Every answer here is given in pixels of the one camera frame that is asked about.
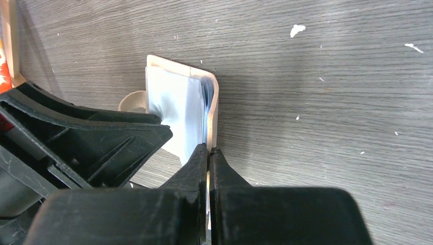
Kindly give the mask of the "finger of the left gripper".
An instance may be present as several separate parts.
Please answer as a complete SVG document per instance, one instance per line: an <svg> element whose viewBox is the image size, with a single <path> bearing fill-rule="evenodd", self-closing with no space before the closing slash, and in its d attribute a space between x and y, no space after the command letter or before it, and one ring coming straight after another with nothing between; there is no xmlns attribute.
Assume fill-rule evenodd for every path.
<svg viewBox="0 0 433 245"><path fill-rule="evenodd" d="M31 189L125 186L169 139L154 114L76 106L33 82L1 94L1 166Z"/></svg>

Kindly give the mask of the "beige leather card holder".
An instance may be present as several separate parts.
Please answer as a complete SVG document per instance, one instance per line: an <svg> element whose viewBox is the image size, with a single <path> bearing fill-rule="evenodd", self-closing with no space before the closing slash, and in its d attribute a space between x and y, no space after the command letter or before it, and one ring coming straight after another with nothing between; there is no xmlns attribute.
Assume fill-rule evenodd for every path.
<svg viewBox="0 0 433 245"><path fill-rule="evenodd" d="M162 148L177 156L181 165L196 145L217 144L219 84L216 76L196 67L156 55L147 55L145 90L125 96L119 111L143 108L169 126L172 138Z"/></svg>

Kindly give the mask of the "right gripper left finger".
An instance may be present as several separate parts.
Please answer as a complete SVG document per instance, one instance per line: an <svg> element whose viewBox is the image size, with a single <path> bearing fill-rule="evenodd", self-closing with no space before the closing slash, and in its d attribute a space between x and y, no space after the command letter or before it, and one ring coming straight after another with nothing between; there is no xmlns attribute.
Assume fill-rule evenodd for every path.
<svg viewBox="0 0 433 245"><path fill-rule="evenodd" d="M203 244L205 144L158 188L62 190L37 212L25 244Z"/></svg>

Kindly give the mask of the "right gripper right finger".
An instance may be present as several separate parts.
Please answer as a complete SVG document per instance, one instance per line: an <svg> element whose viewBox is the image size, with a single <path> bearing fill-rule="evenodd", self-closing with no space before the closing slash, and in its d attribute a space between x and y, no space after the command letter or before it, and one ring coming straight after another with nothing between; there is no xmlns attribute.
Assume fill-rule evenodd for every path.
<svg viewBox="0 0 433 245"><path fill-rule="evenodd" d="M254 187L209 155L213 244L371 244L354 198L333 187Z"/></svg>

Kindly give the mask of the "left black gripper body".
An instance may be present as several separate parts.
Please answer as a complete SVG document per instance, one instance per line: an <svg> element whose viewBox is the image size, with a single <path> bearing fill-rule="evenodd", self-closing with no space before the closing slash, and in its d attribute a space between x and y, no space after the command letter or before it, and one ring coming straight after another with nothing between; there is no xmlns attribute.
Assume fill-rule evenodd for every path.
<svg viewBox="0 0 433 245"><path fill-rule="evenodd" d="M22 244L43 200L64 188L49 171L52 152L29 129L39 125L1 112L1 244Z"/></svg>

